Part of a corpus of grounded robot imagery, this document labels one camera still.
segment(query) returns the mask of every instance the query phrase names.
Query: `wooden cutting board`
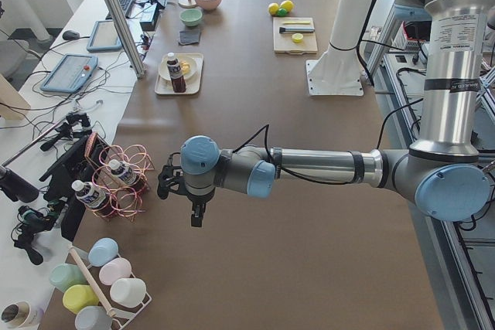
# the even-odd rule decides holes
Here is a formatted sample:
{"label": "wooden cutting board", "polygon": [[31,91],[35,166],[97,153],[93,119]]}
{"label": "wooden cutting board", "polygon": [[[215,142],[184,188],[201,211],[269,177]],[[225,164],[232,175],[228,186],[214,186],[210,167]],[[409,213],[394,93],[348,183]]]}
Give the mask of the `wooden cutting board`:
{"label": "wooden cutting board", "polygon": [[[289,25],[284,22],[309,21],[309,25]],[[273,18],[273,50],[275,53],[305,54],[318,53],[316,45],[316,33],[305,33],[304,39],[300,43],[292,41],[292,34],[281,34],[280,27],[301,26],[315,27],[311,17],[274,17]]]}

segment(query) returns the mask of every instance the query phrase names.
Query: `pink cup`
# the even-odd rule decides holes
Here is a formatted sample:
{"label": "pink cup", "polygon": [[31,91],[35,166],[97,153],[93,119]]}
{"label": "pink cup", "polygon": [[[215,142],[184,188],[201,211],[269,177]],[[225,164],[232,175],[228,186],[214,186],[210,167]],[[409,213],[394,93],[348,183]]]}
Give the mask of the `pink cup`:
{"label": "pink cup", "polygon": [[115,258],[105,264],[100,269],[100,281],[104,285],[112,285],[119,278],[128,278],[131,276],[131,263],[125,258]]}

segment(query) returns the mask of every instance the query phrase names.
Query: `cup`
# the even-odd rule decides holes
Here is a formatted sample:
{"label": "cup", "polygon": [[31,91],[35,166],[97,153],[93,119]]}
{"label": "cup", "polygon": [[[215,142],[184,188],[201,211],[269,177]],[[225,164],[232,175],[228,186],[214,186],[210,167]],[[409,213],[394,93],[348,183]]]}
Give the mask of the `cup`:
{"label": "cup", "polygon": [[146,284],[140,278],[119,278],[110,288],[110,298],[124,307],[134,308],[146,296]]}
{"label": "cup", "polygon": [[112,319],[103,307],[84,307],[76,316],[77,330],[111,330]]}
{"label": "cup", "polygon": [[115,240],[108,237],[99,239],[94,243],[88,254],[88,260],[95,267],[104,266],[118,254],[118,245]]}
{"label": "cup", "polygon": [[128,278],[131,276],[131,263],[125,258],[115,258],[105,264],[100,269],[100,281],[104,285],[112,285],[119,278]]}
{"label": "cup", "polygon": [[97,305],[98,302],[99,299],[90,285],[71,286],[62,298],[63,306],[76,315],[84,307]]}
{"label": "cup", "polygon": [[49,282],[65,293],[66,290],[73,285],[86,284],[86,278],[78,266],[63,263],[53,268],[52,273],[49,276]]}
{"label": "cup", "polygon": [[2,321],[7,328],[27,328],[41,322],[43,310],[27,301],[18,301],[9,305],[2,312]]}

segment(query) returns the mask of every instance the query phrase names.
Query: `tablet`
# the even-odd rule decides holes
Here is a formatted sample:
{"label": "tablet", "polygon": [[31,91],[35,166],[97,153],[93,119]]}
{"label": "tablet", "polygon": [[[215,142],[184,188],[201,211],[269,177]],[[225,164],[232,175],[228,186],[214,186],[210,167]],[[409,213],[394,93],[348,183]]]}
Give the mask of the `tablet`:
{"label": "tablet", "polygon": [[114,52],[122,47],[113,20],[96,21],[93,32],[87,42],[87,51],[91,53]]}
{"label": "tablet", "polygon": [[98,57],[66,54],[49,73],[40,89],[46,92],[77,92],[98,66]]}

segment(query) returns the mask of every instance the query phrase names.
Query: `computer mouse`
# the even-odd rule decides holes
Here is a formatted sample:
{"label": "computer mouse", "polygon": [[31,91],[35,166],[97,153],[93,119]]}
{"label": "computer mouse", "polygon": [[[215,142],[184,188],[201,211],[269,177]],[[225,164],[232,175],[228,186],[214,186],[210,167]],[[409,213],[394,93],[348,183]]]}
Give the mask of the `computer mouse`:
{"label": "computer mouse", "polygon": [[76,40],[79,39],[79,33],[77,31],[67,30],[62,34],[64,40]]}

